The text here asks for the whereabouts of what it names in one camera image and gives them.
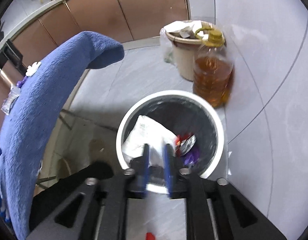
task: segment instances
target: candy wrapper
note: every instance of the candy wrapper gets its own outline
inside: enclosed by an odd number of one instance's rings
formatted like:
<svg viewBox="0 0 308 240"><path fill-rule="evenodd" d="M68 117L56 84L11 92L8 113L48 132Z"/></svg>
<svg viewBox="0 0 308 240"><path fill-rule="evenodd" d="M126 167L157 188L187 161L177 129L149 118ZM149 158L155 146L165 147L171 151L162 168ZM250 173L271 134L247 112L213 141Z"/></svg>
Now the candy wrapper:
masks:
<svg viewBox="0 0 308 240"><path fill-rule="evenodd" d="M192 133L177 136L175 141L175 153L182 159L184 166L192 167L199 159L199 148L196 137Z"/></svg>
<svg viewBox="0 0 308 240"><path fill-rule="evenodd" d="M23 80L22 81L18 81L16 86L18 88L22 88L22 86L25 84L26 80L27 80L28 76L24 76Z"/></svg>

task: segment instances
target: white trash can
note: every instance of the white trash can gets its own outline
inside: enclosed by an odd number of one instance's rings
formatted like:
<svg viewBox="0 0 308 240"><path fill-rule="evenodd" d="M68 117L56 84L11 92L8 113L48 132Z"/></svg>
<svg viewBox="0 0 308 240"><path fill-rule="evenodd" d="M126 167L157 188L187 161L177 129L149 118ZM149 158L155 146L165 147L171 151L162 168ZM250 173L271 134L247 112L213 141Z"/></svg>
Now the white trash can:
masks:
<svg viewBox="0 0 308 240"><path fill-rule="evenodd" d="M138 101L124 116L116 137L116 153L122 169L129 168L122 145L134 128L139 115L146 115L162 124L175 135L192 132L196 135L200 158L192 167L206 179L220 161L224 145L224 131L214 108L201 97L180 90L166 90L149 95ZM164 171L150 167L147 190L167 194Z"/></svg>

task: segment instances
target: small plastic packet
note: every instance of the small plastic packet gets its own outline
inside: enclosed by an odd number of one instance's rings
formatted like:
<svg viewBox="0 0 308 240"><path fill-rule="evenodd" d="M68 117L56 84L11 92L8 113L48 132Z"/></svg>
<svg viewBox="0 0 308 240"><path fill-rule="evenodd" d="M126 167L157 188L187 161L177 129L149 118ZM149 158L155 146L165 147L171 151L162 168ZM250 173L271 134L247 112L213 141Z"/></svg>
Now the small plastic packet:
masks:
<svg viewBox="0 0 308 240"><path fill-rule="evenodd" d="M199 159L199 149L196 136L192 133L178 135L175 141L175 153L182 159L184 166L192 167Z"/></svg>
<svg viewBox="0 0 308 240"><path fill-rule="evenodd" d="M122 145L124 159L143 155L144 144L150 145L150 166L163 167L163 148L170 144L174 148L176 135L163 125L145 115L139 115L136 124Z"/></svg>
<svg viewBox="0 0 308 240"><path fill-rule="evenodd" d="M8 94L8 98L4 100L1 110L6 114L9 115L10 110L13 107L15 99L20 96L20 88L11 85L10 92Z"/></svg>
<svg viewBox="0 0 308 240"><path fill-rule="evenodd" d="M161 31L159 32L159 44L163 52L164 61L174 65L172 42L166 36L164 28L162 28Z"/></svg>

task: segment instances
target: screw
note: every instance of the screw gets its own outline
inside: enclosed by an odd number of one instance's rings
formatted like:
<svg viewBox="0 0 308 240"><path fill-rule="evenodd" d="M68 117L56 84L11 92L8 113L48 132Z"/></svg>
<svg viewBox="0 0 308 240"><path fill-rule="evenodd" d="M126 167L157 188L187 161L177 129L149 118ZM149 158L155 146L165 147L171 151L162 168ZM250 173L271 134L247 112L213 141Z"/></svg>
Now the screw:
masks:
<svg viewBox="0 0 308 240"><path fill-rule="evenodd" d="M179 172L182 174L182 175L188 175L191 173L190 169L189 168L181 168L179 170Z"/></svg>
<svg viewBox="0 0 308 240"><path fill-rule="evenodd" d="M132 168L128 168L124 171L124 175L134 175L135 171Z"/></svg>
<svg viewBox="0 0 308 240"><path fill-rule="evenodd" d="M218 180L217 180L217 183L218 183L218 185L220 185L220 186L225 186L225 185L229 184L228 181L227 181L226 179L224 179L224 178L218 179Z"/></svg>
<svg viewBox="0 0 308 240"><path fill-rule="evenodd" d="M86 180L85 180L85 184L87 184L87 185L95 185L95 184L97 184L97 179L96 178L87 178Z"/></svg>

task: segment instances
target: trash can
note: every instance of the trash can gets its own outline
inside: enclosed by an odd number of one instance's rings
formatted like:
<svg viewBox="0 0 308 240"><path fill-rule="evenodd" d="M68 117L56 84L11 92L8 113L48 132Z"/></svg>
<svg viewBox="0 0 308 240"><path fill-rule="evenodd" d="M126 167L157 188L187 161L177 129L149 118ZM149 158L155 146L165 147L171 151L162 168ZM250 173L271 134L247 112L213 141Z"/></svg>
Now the trash can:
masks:
<svg viewBox="0 0 308 240"><path fill-rule="evenodd" d="M201 21L202 27L215 26L212 23ZM177 66L177 69L181 76L187 80L194 80L194 54L202 45L202 41L199 39L184 39L176 37L171 33L166 32L166 36L172 41L173 57Z"/></svg>
<svg viewBox="0 0 308 240"><path fill-rule="evenodd" d="M116 152L122 169L129 168L123 157L122 145L134 128L139 115L154 119L175 135L188 132L195 134L200 157L191 171L204 179L214 171L224 145L224 132L219 116L207 101L180 90L166 90L149 95L138 101L126 113L116 137ZM147 190L167 193L162 167L150 167Z"/></svg>

